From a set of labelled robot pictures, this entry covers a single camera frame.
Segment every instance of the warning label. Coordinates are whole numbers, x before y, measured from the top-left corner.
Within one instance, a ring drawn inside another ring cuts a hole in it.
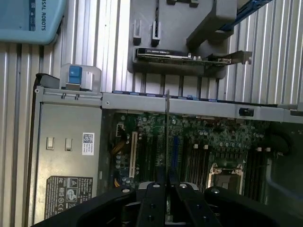
[[[92,177],[51,176],[46,181],[44,218],[91,199],[92,186]]]

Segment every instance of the ribbed metal panel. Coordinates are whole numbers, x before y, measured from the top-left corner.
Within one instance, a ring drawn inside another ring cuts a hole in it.
[[[37,72],[60,75],[65,63],[102,69],[102,91],[193,95],[257,103],[303,100],[300,0],[275,0],[242,21],[229,51],[253,51],[252,65],[228,67],[220,81],[127,72],[130,0],[69,0],[55,45],[0,44],[0,226],[21,226],[32,86]]]

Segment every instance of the screw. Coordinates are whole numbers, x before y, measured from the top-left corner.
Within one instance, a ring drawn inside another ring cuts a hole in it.
[[[215,193],[215,194],[218,194],[220,191],[216,188],[212,188],[211,192]]]
[[[180,186],[181,188],[187,188],[187,185],[184,184],[184,183],[181,183],[179,186]]]

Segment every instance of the blue case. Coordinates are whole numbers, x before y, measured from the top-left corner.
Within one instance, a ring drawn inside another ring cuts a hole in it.
[[[0,41],[51,43],[65,5],[66,0],[0,0]]]

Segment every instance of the barcode label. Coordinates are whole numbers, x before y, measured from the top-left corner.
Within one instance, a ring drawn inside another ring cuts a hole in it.
[[[95,133],[84,132],[82,140],[82,155],[94,155]]]

